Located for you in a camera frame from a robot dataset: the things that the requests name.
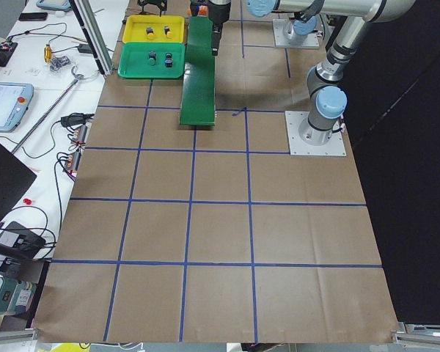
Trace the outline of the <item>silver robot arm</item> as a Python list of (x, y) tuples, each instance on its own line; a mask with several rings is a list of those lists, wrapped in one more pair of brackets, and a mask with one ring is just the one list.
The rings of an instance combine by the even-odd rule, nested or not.
[[(137, 1), (145, 14), (144, 8), (147, 5), (153, 5), (158, 8), (159, 15), (168, 10), (168, 1)], [(212, 39), (221, 39), (221, 33), (224, 23), (230, 18), (231, 1), (190, 1), (190, 14), (197, 16), (207, 14), (213, 22)], [(316, 13), (311, 10), (294, 12), (288, 14), (286, 21), (279, 21), (282, 30), (280, 37), (289, 41), (297, 41), (315, 33), (318, 23)]]
[(345, 20), (326, 58), (307, 74), (311, 109), (300, 127), (301, 138), (308, 144), (323, 145), (333, 134), (335, 122), (346, 105), (345, 93), (337, 87), (345, 66), (356, 53), (372, 23), (393, 21), (408, 12), (413, 1), (248, 1), (250, 14), (261, 18), (273, 12), (292, 13), (306, 23), (322, 12), (342, 15)]

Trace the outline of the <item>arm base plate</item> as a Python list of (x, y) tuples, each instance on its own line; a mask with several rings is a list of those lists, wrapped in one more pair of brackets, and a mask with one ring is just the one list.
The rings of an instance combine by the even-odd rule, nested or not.
[(299, 20), (273, 19), (274, 42), (277, 48), (318, 49), (316, 17), (306, 23)]
[(345, 157), (343, 132), (339, 121), (329, 131), (315, 130), (308, 111), (286, 111), (285, 121), (290, 154), (293, 156)]

